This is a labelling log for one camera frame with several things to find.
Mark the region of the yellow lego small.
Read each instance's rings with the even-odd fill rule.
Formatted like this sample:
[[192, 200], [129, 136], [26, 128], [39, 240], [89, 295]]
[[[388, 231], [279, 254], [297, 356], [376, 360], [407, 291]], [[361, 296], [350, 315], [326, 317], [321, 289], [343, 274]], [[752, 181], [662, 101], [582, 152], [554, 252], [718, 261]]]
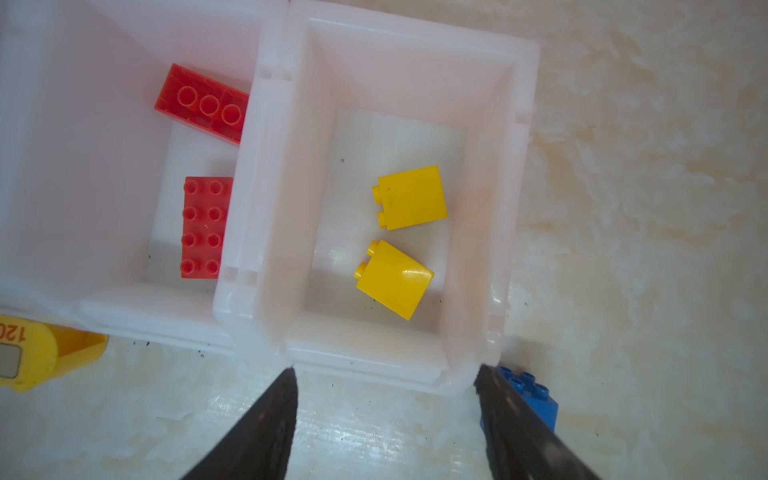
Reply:
[[387, 175], [372, 187], [380, 228], [397, 230], [448, 217], [442, 180], [437, 166]]

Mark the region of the blue lego upper right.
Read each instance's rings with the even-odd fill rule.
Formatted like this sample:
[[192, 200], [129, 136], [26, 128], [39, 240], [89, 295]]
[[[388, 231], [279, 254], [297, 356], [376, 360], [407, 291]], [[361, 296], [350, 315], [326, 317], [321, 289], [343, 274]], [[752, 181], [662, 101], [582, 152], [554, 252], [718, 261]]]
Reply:
[[[481, 368], [491, 369], [490, 365], [482, 364]], [[503, 379], [507, 387], [493, 387], [490, 391], [490, 400], [481, 404], [480, 428], [486, 433], [485, 406], [490, 406], [491, 401], [495, 404], [504, 406], [509, 393], [514, 390], [538, 416], [538, 418], [552, 431], [555, 432], [559, 405], [550, 396], [549, 389], [538, 383], [533, 374], [525, 371], [513, 371], [506, 366], [495, 366], [492, 368], [500, 378]]]

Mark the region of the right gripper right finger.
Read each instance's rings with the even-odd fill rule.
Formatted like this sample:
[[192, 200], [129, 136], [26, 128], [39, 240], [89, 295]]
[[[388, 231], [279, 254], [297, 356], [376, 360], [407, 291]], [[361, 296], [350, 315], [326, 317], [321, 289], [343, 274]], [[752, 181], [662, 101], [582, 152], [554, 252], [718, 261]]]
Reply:
[[[493, 369], [480, 366], [474, 386], [479, 402], [493, 387], [507, 387]], [[504, 406], [485, 406], [486, 454], [494, 479], [596, 479], [575, 455], [512, 390]]]

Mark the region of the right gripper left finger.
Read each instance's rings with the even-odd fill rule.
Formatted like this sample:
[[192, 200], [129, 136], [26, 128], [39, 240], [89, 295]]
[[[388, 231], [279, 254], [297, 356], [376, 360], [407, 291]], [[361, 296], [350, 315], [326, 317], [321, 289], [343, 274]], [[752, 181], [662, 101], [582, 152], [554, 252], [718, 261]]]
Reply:
[[187, 479], [283, 479], [298, 410], [295, 370], [285, 369], [186, 475]]

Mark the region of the white bin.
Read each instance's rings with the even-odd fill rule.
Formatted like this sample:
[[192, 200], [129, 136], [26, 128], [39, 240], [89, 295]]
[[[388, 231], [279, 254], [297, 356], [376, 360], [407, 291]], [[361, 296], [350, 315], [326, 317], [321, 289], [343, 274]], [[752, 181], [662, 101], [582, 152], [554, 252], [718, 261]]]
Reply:
[[173, 65], [253, 82], [264, 1], [1, 5], [1, 310], [228, 352], [216, 284], [181, 276], [183, 185], [236, 145], [155, 109]]
[[[319, 1], [260, 47], [213, 310], [240, 357], [440, 395], [504, 346], [539, 48]], [[380, 228], [372, 187], [437, 166], [448, 217]], [[410, 321], [354, 278], [384, 240], [434, 273]]]

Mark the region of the red long lego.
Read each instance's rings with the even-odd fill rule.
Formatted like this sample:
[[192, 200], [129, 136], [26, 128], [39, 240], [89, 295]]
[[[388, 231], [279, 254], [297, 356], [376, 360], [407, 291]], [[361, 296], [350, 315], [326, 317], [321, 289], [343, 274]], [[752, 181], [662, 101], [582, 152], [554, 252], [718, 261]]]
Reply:
[[249, 94], [173, 64], [155, 110], [234, 145], [241, 142]]

